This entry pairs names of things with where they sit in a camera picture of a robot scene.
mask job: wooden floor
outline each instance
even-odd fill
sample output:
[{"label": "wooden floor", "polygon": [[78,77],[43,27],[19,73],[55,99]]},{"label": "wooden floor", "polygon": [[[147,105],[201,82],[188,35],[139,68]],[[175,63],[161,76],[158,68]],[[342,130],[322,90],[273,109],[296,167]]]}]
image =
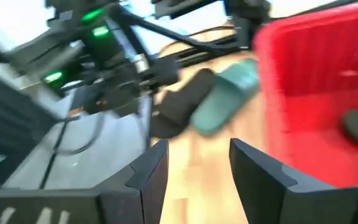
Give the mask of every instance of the wooden floor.
[{"label": "wooden floor", "polygon": [[[231,34],[229,30],[208,32],[196,36],[207,41]],[[163,53],[185,49],[176,44]],[[180,89],[199,69],[220,72],[253,54],[242,52],[181,70],[181,82],[166,87]],[[160,101],[164,92],[157,96]],[[229,163],[230,138],[239,138],[263,149],[263,97],[258,94],[244,105],[234,119],[217,135],[205,138],[188,128],[170,140],[169,178],[161,224],[245,224],[247,219],[234,185]]]}]

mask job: hardwood floor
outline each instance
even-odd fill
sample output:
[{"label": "hardwood floor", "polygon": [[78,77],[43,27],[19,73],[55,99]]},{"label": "hardwood floor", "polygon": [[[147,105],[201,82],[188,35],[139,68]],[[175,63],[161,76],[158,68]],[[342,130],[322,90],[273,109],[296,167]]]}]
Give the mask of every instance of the hardwood floor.
[{"label": "hardwood floor", "polygon": [[[212,31],[196,36],[207,41],[229,35],[231,31]],[[185,49],[183,44],[169,47],[164,54]],[[220,72],[253,54],[242,52],[184,68],[181,82],[166,87],[180,89],[199,69]],[[157,96],[160,101],[164,92]],[[247,219],[239,200],[229,163],[230,138],[239,138],[263,149],[263,96],[258,94],[238,112],[224,129],[205,138],[188,128],[170,142],[169,178],[161,224],[245,224]]]}]

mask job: floor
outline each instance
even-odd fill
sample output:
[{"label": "floor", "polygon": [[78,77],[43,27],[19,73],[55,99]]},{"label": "floor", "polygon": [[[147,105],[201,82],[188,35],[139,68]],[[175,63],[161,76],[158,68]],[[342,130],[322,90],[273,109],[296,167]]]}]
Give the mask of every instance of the floor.
[{"label": "floor", "polygon": [[[213,40],[230,33],[213,31],[196,38]],[[173,45],[164,54],[184,47],[182,44]],[[166,87],[166,90],[179,89],[201,68],[220,72],[230,64],[249,57],[254,56],[243,52],[185,68],[180,72],[181,82]],[[157,99],[161,100],[163,94],[159,94]],[[247,223],[231,175],[229,140],[239,138],[263,149],[262,112],[263,96],[258,94],[219,134],[204,138],[188,128],[182,135],[170,140],[168,186],[161,224]]]}]

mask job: green slipper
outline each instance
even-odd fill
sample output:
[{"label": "green slipper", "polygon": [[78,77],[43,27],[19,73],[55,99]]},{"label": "green slipper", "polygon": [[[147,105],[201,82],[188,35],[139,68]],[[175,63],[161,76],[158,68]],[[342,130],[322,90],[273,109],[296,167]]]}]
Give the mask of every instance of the green slipper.
[{"label": "green slipper", "polygon": [[217,133],[259,89],[257,62],[245,59],[216,75],[211,93],[191,116],[191,125],[203,135]]}]

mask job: green led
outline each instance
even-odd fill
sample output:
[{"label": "green led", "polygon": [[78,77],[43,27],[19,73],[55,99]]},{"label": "green led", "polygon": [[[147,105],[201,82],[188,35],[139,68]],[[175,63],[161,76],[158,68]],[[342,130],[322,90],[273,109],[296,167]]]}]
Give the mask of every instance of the green led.
[{"label": "green led", "polygon": [[103,13],[103,9],[93,10],[82,17],[82,21],[90,21]]},{"label": "green led", "polygon": [[98,27],[92,30],[95,37],[100,37],[109,33],[109,29],[106,26]]},{"label": "green led", "polygon": [[50,83],[50,82],[53,82],[53,81],[58,80],[58,79],[61,78],[62,76],[63,76],[63,73],[62,73],[62,72],[55,72],[55,73],[52,73],[52,74],[48,75],[46,78],[44,78],[44,80],[45,80],[47,83]]}]

